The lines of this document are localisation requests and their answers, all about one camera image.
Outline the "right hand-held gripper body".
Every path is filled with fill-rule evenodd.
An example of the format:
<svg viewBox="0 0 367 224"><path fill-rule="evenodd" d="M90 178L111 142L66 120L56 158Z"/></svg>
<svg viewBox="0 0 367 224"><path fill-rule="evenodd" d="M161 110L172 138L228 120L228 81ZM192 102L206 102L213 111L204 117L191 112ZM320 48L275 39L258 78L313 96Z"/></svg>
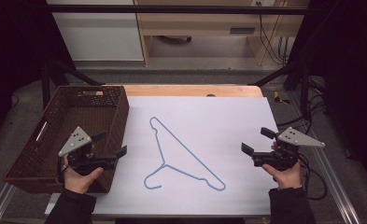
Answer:
<svg viewBox="0 0 367 224"><path fill-rule="evenodd" d="M255 167L269 164L278 171L291 168L299 159L299 147L324 147L323 142L301 133L291 127L274 138L278 149L271 152L254 152L251 159Z"/></svg>

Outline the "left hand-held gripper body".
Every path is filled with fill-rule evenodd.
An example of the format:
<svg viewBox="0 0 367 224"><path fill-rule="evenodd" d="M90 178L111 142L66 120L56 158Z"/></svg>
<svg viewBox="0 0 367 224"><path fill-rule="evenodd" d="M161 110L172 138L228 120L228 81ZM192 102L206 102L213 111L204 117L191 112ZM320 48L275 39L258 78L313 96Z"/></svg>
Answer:
<svg viewBox="0 0 367 224"><path fill-rule="evenodd" d="M77 126L58 152L58 156L67 156L70 167L80 175L88 175L98 167L105 171L114 170L118 161L116 155L96 156L92 152L93 146L92 137Z"/></svg>

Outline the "person's right hand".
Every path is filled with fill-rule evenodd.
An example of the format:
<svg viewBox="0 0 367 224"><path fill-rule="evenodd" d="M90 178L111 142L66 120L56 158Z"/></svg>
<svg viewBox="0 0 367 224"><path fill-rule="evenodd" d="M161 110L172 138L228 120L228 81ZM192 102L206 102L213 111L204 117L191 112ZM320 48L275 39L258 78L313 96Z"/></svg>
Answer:
<svg viewBox="0 0 367 224"><path fill-rule="evenodd" d="M261 168L276 180L279 189L298 189L302 186L301 165L298 162L285 171L278 171L269 164Z"/></svg>

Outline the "person's left hand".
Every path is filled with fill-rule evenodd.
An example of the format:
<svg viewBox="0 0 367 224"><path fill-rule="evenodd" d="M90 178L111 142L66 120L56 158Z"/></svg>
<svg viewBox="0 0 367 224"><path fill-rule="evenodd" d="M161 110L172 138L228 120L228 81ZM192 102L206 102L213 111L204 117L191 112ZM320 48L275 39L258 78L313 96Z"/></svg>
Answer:
<svg viewBox="0 0 367 224"><path fill-rule="evenodd" d="M64 170L64 187L79 194L86 193L92 182L104 171L102 167L98 167L88 175L80 175L70 167L66 157L64 157L64 164L67 166Z"/></svg>

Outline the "brown woven plastic basket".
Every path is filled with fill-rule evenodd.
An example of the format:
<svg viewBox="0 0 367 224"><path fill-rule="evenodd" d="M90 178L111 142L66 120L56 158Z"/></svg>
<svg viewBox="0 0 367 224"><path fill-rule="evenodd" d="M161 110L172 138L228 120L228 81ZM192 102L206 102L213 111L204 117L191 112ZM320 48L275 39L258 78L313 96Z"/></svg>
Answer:
<svg viewBox="0 0 367 224"><path fill-rule="evenodd" d="M103 140L94 143L92 152L116 155L122 148L129 108L122 86L59 87L4 180L28 193L60 193L58 152L70 134L77 126L89 136L107 131ZM115 170L104 170L89 192L109 192Z"/></svg>

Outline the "white table mat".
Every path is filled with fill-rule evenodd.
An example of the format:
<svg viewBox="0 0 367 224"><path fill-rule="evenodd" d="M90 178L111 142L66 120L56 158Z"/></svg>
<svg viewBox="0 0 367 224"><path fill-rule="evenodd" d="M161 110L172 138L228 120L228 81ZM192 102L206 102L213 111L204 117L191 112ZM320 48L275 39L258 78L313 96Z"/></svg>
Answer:
<svg viewBox="0 0 367 224"><path fill-rule="evenodd" d="M97 197L95 214L107 217L240 217L267 215L268 191L275 183L241 150L245 143L267 151L271 140L260 130L276 128L264 97L139 97L129 99L123 144L128 152L118 164L111 190ZM158 168L161 156L149 119L157 117L227 186L216 191L169 168ZM167 162L221 184L158 123Z"/></svg>

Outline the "yellow and black tool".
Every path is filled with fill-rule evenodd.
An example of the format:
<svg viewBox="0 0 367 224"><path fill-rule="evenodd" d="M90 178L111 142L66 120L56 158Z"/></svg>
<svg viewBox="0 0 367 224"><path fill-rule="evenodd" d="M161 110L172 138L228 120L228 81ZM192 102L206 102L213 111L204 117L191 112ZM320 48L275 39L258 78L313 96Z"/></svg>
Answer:
<svg viewBox="0 0 367 224"><path fill-rule="evenodd" d="M278 91L274 91L274 100L276 103L281 103L284 105L290 105L290 100L283 100L280 98Z"/></svg>

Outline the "black metal stand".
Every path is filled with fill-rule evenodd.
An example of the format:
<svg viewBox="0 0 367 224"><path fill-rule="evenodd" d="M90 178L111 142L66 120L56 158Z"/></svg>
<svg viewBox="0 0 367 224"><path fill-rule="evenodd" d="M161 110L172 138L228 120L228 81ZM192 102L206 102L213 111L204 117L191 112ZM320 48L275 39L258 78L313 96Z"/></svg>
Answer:
<svg viewBox="0 0 367 224"><path fill-rule="evenodd" d="M66 74L72 75L91 86L102 85L101 82L98 82L80 73L76 68L73 68L58 61L49 61L44 64L41 71L43 108L46 108L51 99L50 83L53 83L56 87L68 85L69 81L65 77Z"/></svg>
<svg viewBox="0 0 367 224"><path fill-rule="evenodd" d="M302 115L309 119L309 100L308 100L308 90L309 90L309 73L306 69L306 66L303 63L292 62L287 65L279 68L274 71L271 75L264 77L258 81L252 83L252 86L261 87L270 81L276 79L277 77L281 77L287 75L283 87L287 91L293 91L298 84L301 84L301 93L300 93L300 111Z"/></svg>

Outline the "black curtain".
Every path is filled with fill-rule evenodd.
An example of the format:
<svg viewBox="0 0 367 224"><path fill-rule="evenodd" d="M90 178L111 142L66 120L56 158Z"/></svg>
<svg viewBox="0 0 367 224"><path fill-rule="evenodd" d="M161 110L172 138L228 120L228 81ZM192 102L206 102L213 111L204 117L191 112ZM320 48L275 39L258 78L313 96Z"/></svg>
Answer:
<svg viewBox="0 0 367 224"><path fill-rule="evenodd" d="M47 0L0 0L0 127L13 92L41 78L46 63L74 63Z"/></svg>
<svg viewBox="0 0 367 224"><path fill-rule="evenodd" d="M326 96L346 147L367 171L367 0L309 0L294 48L311 44L310 73L326 81Z"/></svg>

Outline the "white cabinet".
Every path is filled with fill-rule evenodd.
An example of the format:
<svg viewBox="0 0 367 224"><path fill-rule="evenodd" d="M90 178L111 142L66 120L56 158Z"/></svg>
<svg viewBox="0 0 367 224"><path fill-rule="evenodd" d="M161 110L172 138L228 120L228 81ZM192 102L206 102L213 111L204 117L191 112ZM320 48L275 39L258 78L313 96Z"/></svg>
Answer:
<svg viewBox="0 0 367 224"><path fill-rule="evenodd" d="M143 61L134 13L53 13L74 61Z"/></svg>

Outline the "light wooden desk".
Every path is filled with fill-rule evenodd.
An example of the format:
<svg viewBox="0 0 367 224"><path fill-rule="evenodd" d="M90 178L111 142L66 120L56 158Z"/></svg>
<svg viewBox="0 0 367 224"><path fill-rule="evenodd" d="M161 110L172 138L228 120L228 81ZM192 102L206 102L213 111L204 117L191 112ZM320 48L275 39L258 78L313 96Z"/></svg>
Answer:
<svg viewBox="0 0 367 224"><path fill-rule="evenodd" d="M134 0L137 6L308 7L310 0ZM137 15L145 39L156 35L240 35L247 39L256 64L263 66L278 37L294 38L302 15L149 14Z"/></svg>

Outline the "black horizontal frame bar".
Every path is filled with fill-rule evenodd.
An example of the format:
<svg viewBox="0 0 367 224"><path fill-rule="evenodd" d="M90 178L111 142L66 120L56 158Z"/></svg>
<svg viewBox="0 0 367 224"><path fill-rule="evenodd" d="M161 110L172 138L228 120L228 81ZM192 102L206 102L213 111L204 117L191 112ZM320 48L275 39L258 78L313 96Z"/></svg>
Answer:
<svg viewBox="0 0 367 224"><path fill-rule="evenodd" d="M130 5L48 5L60 13L178 13L178 14L261 14L305 15L307 7L221 7L221 6L130 6Z"/></svg>

